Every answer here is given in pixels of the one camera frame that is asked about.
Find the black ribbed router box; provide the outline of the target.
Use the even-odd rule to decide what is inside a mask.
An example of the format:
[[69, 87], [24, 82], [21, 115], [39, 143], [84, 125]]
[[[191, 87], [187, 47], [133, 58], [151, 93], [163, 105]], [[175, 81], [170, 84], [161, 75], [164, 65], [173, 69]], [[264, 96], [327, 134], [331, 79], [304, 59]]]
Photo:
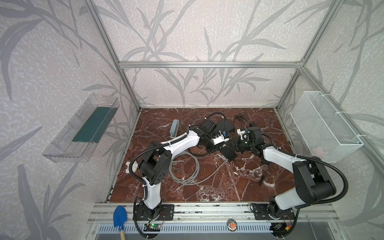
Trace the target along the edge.
[[220, 148], [222, 155], [229, 161], [234, 161], [238, 156], [238, 148], [235, 145], [223, 145]]

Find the dark grey network switch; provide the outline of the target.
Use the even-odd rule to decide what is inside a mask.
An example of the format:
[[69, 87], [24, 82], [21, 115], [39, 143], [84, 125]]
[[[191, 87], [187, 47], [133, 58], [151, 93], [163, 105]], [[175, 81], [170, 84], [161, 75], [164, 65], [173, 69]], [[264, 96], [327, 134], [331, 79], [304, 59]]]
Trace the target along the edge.
[[216, 128], [214, 129], [215, 133], [219, 133], [219, 132], [233, 133], [234, 131], [235, 131], [235, 126], [228, 119], [226, 121], [222, 120], [218, 122]]

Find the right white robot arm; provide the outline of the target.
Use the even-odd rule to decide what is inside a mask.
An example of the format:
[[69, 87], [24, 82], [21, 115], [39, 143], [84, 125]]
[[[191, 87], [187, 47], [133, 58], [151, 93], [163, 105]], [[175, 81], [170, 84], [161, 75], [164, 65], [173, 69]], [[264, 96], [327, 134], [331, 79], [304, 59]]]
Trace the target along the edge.
[[265, 143], [259, 127], [238, 129], [236, 149], [240, 153], [253, 152], [263, 164], [278, 165], [294, 175], [295, 186], [275, 197], [267, 206], [270, 218], [278, 220], [288, 211], [316, 204], [339, 201], [349, 190], [345, 174], [318, 157], [305, 157], [284, 151], [274, 142]]

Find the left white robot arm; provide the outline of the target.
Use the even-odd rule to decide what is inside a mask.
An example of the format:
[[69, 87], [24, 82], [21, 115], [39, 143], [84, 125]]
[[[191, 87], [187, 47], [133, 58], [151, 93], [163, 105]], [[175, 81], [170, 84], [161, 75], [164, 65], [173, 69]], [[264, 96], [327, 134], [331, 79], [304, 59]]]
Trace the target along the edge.
[[155, 220], [163, 212], [161, 183], [174, 158], [198, 145], [203, 145], [209, 154], [215, 152], [229, 140], [233, 130], [226, 117], [218, 124], [205, 118], [197, 125], [188, 126], [184, 134], [170, 141], [151, 142], [146, 150], [134, 157], [126, 172], [143, 184], [144, 197], [136, 199], [133, 219]]

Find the grey phone slab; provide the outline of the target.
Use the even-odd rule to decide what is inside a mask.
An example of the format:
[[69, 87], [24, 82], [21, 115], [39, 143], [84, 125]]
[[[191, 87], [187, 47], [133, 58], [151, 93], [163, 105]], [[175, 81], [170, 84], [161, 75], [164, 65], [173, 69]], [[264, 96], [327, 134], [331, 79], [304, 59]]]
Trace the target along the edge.
[[180, 123], [180, 121], [176, 120], [176, 119], [173, 120], [173, 122], [172, 122], [171, 129], [170, 129], [170, 137], [172, 139], [174, 139], [178, 134], [179, 123]]

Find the white plush toy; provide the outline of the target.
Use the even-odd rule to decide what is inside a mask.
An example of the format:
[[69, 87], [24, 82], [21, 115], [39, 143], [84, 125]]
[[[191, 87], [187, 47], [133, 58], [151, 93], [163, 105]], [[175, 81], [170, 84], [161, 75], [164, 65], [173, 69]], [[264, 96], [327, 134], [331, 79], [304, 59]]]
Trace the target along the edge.
[[[124, 170], [124, 172], [126, 174], [129, 174], [129, 166], [130, 166], [130, 162], [126, 162], [126, 169]], [[138, 163], [137, 162], [134, 162], [133, 165], [132, 165], [132, 172], [133, 173], [136, 173], [136, 171], [138, 170]]]

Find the green circuit board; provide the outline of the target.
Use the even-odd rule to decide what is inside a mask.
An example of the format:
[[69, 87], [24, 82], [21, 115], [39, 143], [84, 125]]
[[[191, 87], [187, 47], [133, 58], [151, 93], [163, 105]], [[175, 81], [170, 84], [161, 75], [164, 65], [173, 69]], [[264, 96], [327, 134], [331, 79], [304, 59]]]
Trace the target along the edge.
[[147, 223], [144, 225], [144, 232], [160, 232], [162, 224]]

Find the blue shovel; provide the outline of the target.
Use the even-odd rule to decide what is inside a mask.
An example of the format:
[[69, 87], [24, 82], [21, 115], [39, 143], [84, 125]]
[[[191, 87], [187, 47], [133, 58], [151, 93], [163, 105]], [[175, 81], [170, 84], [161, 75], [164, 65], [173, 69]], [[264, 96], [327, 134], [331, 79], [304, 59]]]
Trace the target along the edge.
[[124, 229], [124, 223], [128, 220], [126, 209], [123, 206], [117, 206], [114, 214], [113, 214], [113, 221], [114, 221], [114, 227], [118, 228], [120, 232], [120, 238], [121, 240], [125, 240], [125, 229]]

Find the clear plastic wall bin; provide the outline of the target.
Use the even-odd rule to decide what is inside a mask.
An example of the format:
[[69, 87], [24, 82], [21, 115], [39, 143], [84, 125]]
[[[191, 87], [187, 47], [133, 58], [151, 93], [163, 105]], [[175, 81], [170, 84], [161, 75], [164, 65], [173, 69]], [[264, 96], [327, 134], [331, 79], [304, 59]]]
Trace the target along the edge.
[[119, 107], [117, 97], [90, 94], [43, 156], [54, 163], [87, 163]]

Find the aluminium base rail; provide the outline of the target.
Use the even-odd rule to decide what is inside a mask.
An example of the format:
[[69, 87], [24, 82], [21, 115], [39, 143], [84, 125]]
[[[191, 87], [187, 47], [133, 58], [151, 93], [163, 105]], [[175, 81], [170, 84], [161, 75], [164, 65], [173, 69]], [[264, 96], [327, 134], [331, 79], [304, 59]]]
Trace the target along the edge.
[[[234, 219], [238, 223], [255, 222], [247, 202], [185, 202], [173, 203], [173, 220], [166, 223], [225, 223]], [[88, 224], [112, 224], [117, 206], [123, 206], [128, 215], [128, 223], [133, 222], [132, 203], [95, 204]], [[339, 222], [340, 219], [331, 204], [314, 205], [300, 211], [299, 221]]]

